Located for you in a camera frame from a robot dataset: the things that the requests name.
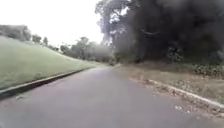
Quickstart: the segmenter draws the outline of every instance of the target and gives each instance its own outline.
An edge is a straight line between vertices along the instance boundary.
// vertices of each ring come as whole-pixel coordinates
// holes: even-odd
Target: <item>asphalt road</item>
[[[98,68],[0,102],[0,128],[221,128],[179,104]]]

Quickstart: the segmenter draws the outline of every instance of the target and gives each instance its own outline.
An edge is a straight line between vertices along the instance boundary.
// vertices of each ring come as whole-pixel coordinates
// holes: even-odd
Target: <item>sky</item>
[[[0,24],[27,25],[49,43],[75,43],[81,36],[102,40],[95,5],[99,0],[0,0]]]

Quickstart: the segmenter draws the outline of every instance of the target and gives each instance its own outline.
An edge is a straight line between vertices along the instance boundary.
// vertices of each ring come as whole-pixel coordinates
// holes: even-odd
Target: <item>concrete curb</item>
[[[78,71],[72,71],[72,72],[68,72],[68,73],[64,73],[64,74],[59,74],[59,75],[56,75],[56,76],[52,76],[52,77],[44,78],[44,79],[41,79],[41,80],[33,81],[33,82],[30,82],[30,83],[25,83],[25,84],[21,84],[21,85],[17,85],[17,86],[13,86],[13,87],[10,87],[10,88],[7,88],[7,89],[0,90],[0,101],[4,100],[6,98],[9,98],[9,97],[15,96],[17,94],[29,91],[31,89],[40,87],[42,85],[48,84],[48,83],[53,82],[55,80],[58,80],[58,79],[73,75],[75,73],[79,73],[81,71],[88,70],[88,69],[90,69],[90,68],[81,69],[81,70],[78,70]]]
[[[176,92],[178,94],[181,94],[181,95],[184,95],[184,96],[186,96],[188,98],[193,98],[193,99],[199,101],[200,103],[205,104],[206,106],[208,106],[211,109],[215,108],[215,109],[219,109],[221,112],[224,112],[224,104],[221,104],[221,103],[218,103],[216,101],[212,101],[212,100],[206,99],[206,98],[198,96],[196,94],[193,94],[193,93],[190,93],[190,92],[186,92],[184,90],[178,89],[176,87],[173,87],[173,86],[170,86],[170,85],[167,85],[167,84],[160,83],[160,82],[155,81],[155,80],[148,79],[148,81],[153,83],[153,84],[157,84],[157,85],[163,86],[163,87],[167,88],[169,91],[174,91],[174,92]]]

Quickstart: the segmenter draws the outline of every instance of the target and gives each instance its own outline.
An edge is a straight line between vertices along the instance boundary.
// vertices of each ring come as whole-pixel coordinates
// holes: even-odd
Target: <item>grassy slope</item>
[[[0,89],[93,66],[43,46],[0,37]]]

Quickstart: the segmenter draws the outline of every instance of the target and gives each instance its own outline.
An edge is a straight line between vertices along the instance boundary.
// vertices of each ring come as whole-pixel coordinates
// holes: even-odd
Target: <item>grass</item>
[[[138,65],[125,65],[121,69],[138,80],[152,79],[164,84],[175,86],[185,91],[198,94],[224,103],[224,80],[193,74],[191,65],[175,65],[162,63],[142,63]]]
[[[40,45],[0,37],[0,89],[96,65]]]

